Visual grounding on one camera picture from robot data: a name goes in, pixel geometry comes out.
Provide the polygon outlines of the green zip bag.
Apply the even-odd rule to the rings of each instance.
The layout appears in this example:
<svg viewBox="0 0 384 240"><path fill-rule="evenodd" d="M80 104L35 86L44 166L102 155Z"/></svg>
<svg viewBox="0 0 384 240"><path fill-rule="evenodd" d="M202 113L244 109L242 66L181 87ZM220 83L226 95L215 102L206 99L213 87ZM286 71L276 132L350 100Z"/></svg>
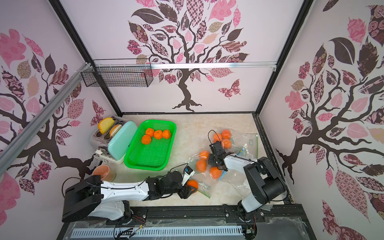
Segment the green zip bag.
<svg viewBox="0 0 384 240"><path fill-rule="evenodd" d="M215 129L210 130L208 138L210 143L213 143L213 134L221 133L222 130L230 130L232 133L231 142L232 146L229 149L224 149L226 152L233 152L234 154L243 158L257 158L258 157L258 134L256 133L242 133L231 129Z"/></svg>
<svg viewBox="0 0 384 240"><path fill-rule="evenodd" d="M219 179L214 180L210 176L206 176L205 174L198 173L196 171L196 163L199 160L199 153L194 154L192 157L190 157L186 161L187 165L189 165L195 171L195 174L189 180L197 181L199 184L199 189L197 190L197 192L203 194L205 197L210 199L212 197L214 188L219 182Z"/></svg>

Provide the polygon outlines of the orange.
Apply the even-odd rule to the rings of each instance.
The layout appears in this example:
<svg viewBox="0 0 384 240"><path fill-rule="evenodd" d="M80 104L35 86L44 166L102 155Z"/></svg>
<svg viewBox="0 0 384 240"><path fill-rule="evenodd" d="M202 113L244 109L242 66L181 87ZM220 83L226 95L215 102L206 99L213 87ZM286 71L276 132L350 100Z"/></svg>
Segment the orange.
<svg viewBox="0 0 384 240"><path fill-rule="evenodd" d="M157 140L160 140L163 138L163 131L162 130L157 130L154 132L154 138Z"/></svg>
<svg viewBox="0 0 384 240"><path fill-rule="evenodd" d="M187 181L187 186L188 186L188 187L193 187L193 188L195 188L196 190L199 189L199 184L198 184L198 182L195 181L195 180L188 180L188 181Z"/></svg>
<svg viewBox="0 0 384 240"><path fill-rule="evenodd" d="M149 145L152 141L152 137L150 135L144 135L142 138L141 138L141 143L143 145Z"/></svg>
<svg viewBox="0 0 384 240"><path fill-rule="evenodd" d="M153 137L154 133L155 133L155 130L152 129L152 128L147 128L146 131L145 131L145 134L150 136L150 137Z"/></svg>
<svg viewBox="0 0 384 240"><path fill-rule="evenodd" d="M171 134L170 130L164 130L164 131L162 132L162 137L163 137L164 139L170 139L170 138L172 137L172 134Z"/></svg>

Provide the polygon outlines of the blue zip clear bag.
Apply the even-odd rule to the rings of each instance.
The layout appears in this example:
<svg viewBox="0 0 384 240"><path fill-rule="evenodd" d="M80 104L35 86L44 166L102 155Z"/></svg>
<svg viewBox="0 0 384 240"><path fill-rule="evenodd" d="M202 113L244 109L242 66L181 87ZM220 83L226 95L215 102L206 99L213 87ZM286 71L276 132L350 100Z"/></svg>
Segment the blue zip clear bag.
<svg viewBox="0 0 384 240"><path fill-rule="evenodd" d="M242 198L246 198L252 192L246 175L238 171L223 172L219 181L230 184Z"/></svg>

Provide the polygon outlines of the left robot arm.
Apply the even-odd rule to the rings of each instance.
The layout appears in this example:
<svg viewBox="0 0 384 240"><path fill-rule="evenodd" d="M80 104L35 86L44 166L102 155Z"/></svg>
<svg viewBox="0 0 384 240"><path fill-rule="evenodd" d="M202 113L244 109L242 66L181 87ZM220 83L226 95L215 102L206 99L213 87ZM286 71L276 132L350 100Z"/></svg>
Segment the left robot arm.
<svg viewBox="0 0 384 240"><path fill-rule="evenodd" d="M173 194L187 199L197 190L195 184L188 185L177 171L138 183L108 182L95 175L65 190L62 222L77 222L88 217L116 221L129 215L129 201L154 201Z"/></svg>

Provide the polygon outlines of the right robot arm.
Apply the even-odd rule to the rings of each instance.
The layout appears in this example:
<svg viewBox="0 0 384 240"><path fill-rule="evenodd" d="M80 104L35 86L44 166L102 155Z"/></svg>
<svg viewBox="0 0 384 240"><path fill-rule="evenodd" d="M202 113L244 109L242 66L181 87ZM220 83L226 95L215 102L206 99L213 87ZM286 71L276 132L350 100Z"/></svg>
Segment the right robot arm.
<svg viewBox="0 0 384 240"><path fill-rule="evenodd" d="M246 159L233 153L211 153L208 163L219 170L237 171L246 176L251 193L239 203L243 214L259 209L287 191L277 169L266 157Z"/></svg>

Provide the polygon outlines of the green plastic basket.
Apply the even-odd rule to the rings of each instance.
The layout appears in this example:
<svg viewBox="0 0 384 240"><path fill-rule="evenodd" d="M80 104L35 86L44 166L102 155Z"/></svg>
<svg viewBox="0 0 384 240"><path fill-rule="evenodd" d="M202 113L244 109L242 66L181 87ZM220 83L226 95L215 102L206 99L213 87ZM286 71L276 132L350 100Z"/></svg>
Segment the green plastic basket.
<svg viewBox="0 0 384 240"><path fill-rule="evenodd" d="M145 135L147 128L157 130L170 130L170 139L157 140L152 137L149 145L143 145L141 138ZM169 162L177 125L171 121L147 120L140 124L134 135L127 153L124 157L126 167L146 171L163 170Z"/></svg>

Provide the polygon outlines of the pink ceramic mug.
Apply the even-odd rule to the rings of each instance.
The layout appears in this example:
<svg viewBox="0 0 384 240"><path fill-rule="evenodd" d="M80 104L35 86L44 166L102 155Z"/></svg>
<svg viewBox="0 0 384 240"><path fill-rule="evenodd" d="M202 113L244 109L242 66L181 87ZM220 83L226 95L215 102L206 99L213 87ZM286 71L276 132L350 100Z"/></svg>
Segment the pink ceramic mug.
<svg viewBox="0 0 384 240"><path fill-rule="evenodd" d="M116 173L111 170L108 165L100 165L95 168L93 176L100 176L102 181L113 182L116 178Z"/></svg>

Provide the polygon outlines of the mint green toaster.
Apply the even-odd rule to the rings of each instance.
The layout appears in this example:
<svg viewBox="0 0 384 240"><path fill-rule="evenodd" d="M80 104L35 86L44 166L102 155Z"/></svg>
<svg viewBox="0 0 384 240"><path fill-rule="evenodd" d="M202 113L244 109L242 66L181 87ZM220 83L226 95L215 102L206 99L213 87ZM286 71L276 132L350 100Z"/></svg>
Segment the mint green toaster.
<svg viewBox="0 0 384 240"><path fill-rule="evenodd" d="M96 150L96 157L104 163L121 164L138 126L133 121L120 117L109 118L115 120L114 125L121 124L121 129L112 138L110 138L109 133L114 125L103 135L97 129L90 138L90 144Z"/></svg>

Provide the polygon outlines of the orange toast slice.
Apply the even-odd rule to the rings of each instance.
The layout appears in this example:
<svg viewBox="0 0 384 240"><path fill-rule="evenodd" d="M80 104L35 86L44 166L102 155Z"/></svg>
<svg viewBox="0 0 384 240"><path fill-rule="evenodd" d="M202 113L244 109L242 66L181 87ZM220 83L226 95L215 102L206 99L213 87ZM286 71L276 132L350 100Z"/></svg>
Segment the orange toast slice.
<svg viewBox="0 0 384 240"><path fill-rule="evenodd" d="M121 127L122 127L121 124L116 124L116 125L114 125L114 126L111 128L110 133L109 133L110 138L112 138L113 136L115 136L116 133L121 129Z"/></svg>

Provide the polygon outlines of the yellow bread slice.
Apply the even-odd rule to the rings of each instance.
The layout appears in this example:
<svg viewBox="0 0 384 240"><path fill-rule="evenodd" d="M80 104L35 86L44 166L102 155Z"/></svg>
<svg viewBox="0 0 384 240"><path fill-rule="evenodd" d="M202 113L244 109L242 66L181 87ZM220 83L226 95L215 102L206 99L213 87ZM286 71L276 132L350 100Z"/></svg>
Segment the yellow bread slice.
<svg viewBox="0 0 384 240"><path fill-rule="evenodd" d="M115 123L115 120L113 118L105 118L98 124L98 129L100 133L103 135L105 134Z"/></svg>

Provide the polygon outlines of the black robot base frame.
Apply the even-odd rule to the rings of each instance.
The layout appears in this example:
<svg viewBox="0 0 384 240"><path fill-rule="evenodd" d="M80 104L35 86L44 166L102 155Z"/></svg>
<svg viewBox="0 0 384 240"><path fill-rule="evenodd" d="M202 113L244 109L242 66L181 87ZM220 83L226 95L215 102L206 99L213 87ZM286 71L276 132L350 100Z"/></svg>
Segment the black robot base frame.
<svg viewBox="0 0 384 240"><path fill-rule="evenodd" d="M130 220L87 218L65 223L58 235L65 240L74 228L240 226L242 236L157 237L115 240L314 240L314 231L301 205L272 205L241 214L235 205L132 207Z"/></svg>

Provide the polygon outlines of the aluminium rail back wall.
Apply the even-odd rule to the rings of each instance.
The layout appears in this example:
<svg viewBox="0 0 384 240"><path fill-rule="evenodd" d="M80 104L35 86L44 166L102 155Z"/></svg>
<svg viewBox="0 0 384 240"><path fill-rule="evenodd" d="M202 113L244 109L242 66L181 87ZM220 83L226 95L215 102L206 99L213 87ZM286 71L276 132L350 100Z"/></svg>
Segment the aluminium rail back wall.
<svg viewBox="0 0 384 240"><path fill-rule="evenodd" d="M142 69L215 69L215 68L276 68L277 62L242 62L242 63L179 63L143 65Z"/></svg>

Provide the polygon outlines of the aluminium rail wall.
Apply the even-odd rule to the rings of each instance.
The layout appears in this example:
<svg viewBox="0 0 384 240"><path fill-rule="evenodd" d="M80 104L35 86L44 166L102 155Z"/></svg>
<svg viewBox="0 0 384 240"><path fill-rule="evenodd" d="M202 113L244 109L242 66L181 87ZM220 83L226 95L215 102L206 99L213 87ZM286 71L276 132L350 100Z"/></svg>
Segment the aluminium rail wall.
<svg viewBox="0 0 384 240"><path fill-rule="evenodd" d="M52 117L57 108L65 101L75 87L81 82L81 72L89 70L90 63L83 66L68 80L68 82L52 97L45 107L34 117L23 131L11 141L1 154L1 174L11 166L14 160L25 149L28 143L40 131L43 125Z"/></svg>
<svg viewBox="0 0 384 240"><path fill-rule="evenodd" d="M143 65L142 69L215 69L215 68L276 68L277 62L242 62L242 63L179 63Z"/></svg>

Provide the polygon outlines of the aluminium rail left wall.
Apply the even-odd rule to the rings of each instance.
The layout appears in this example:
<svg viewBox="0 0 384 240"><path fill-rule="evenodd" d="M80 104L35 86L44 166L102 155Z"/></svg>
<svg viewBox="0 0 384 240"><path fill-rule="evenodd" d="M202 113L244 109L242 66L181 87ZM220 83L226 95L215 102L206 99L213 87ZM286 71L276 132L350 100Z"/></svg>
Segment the aluminium rail left wall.
<svg viewBox="0 0 384 240"><path fill-rule="evenodd" d="M90 63L83 66L68 80L68 82L52 97L45 107L34 117L23 131L11 141L1 154L1 174L11 166L14 160L25 149L28 143L40 131L43 125L52 117L57 108L65 101L75 87L81 82L81 72L89 70Z"/></svg>

